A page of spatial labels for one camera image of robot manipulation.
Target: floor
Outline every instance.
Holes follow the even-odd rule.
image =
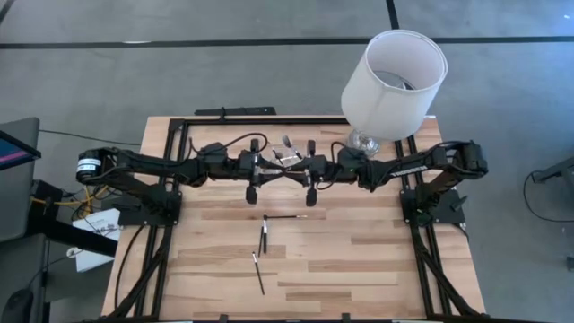
[[[13,2],[0,5],[6,1]],[[395,3],[401,28],[430,37],[574,35],[568,0]],[[371,37],[388,29],[382,0],[16,0],[0,24],[0,43]],[[574,274],[565,257],[574,254],[574,228],[534,218],[522,183],[531,170],[574,153],[574,43],[440,46],[449,73],[430,113],[444,139],[480,143],[491,170],[459,187],[469,195],[464,209],[486,309],[501,318],[571,321]],[[45,129],[138,142],[148,116],[195,109],[271,105],[280,114],[340,114],[341,91],[362,50],[2,49],[0,121],[36,116]],[[77,189],[77,154],[98,146],[42,134],[35,177]],[[538,213],[573,219],[559,180],[528,191]],[[59,301],[51,320],[95,319],[108,274],[109,266],[81,275],[72,262],[54,266],[48,297]]]

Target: wood plank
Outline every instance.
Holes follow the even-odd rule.
[[[168,124],[167,117],[148,119],[142,153],[162,156]],[[344,142],[350,130],[346,125],[257,126],[272,144],[289,134],[300,151],[305,151],[307,140],[315,139],[317,153],[329,158],[331,142]],[[250,125],[192,126],[190,135],[194,146],[201,147],[251,131]],[[438,143],[437,120],[425,119],[415,138],[419,150]],[[241,141],[229,154],[246,147],[248,140]],[[267,151],[263,155],[271,157]],[[393,143],[382,144],[376,156],[395,157]],[[431,180],[438,173],[428,171],[423,177]],[[153,176],[138,178],[157,181]],[[339,319],[342,312],[356,319],[424,317],[411,235],[398,199],[400,179],[372,194],[356,185],[334,185],[319,193],[312,208],[305,206],[306,189],[291,180],[278,179],[259,189],[257,205],[245,202],[246,185],[208,180],[201,188],[181,187],[184,202],[171,242],[161,319],[218,319],[221,313],[245,320]],[[269,221],[269,251],[259,259],[265,296],[251,257],[258,248],[263,214],[307,216]],[[445,273],[472,306],[483,310],[465,236],[451,225],[435,228]],[[134,233],[135,228],[122,231],[102,314],[113,311],[119,263]],[[147,229],[127,257],[120,299],[140,275],[146,238]],[[154,284],[152,279],[146,312]],[[436,286],[431,284],[431,289],[437,301]]]

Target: glass lamp base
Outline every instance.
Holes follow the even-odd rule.
[[[364,151],[369,157],[378,153],[380,149],[377,139],[366,136],[357,130],[353,130],[349,134],[349,146]]]

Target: white lampshade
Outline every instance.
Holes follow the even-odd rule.
[[[384,141],[406,138],[421,126],[447,70],[439,46],[420,33],[380,33],[344,88],[343,113],[363,135]]]

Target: wooden tabletop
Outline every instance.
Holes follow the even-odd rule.
[[[148,119],[141,153],[162,157],[169,120]],[[351,128],[192,126],[190,135],[194,146],[202,147],[227,143],[252,131],[265,133],[272,144],[280,144],[287,134],[301,151],[307,140],[314,139],[317,154],[330,156],[329,145],[344,142]],[[415,139],[420,151],[440,142],[437,120],[425,119]],[[248,139],[233,145],[230,156],[248,145]],[[393,143],[383,144],[376,156],[383,161],[395,157]],[[426,172],[424,178],[436,175],[436,171]],[[151,176],[139,178],[157,182]],[[305,206],[306,189],[289,179],[260,188],[257,205],[245,201],[246,185],[208,180],[201,188],[181,188],[183,209],[171,241],[161,319],[218,319],[222,313],[231,319],[339,319],[343,312],[355,319],[424,317],[411,234],[398,199],[400,179],[372,194],[356,184],[334,185],[319,191],[314,207]],[[264,296],[251,252],[257,251],[265,213],[307,218],[269,220],[269,250],[259,259]],[[435,228],[447,277],[471,306],[483,311],[465,236],[449,224]],[[135,230],[127,228],[121,234],[102,314],[113,311],[119,263]],[[128,256],[120,300],[140,275],[146,239],[144,229]],[[434,308],[439,311],[430,272],[429,277]],[[148,287],[144,313],[151,310],[154,284],[155,278]]]

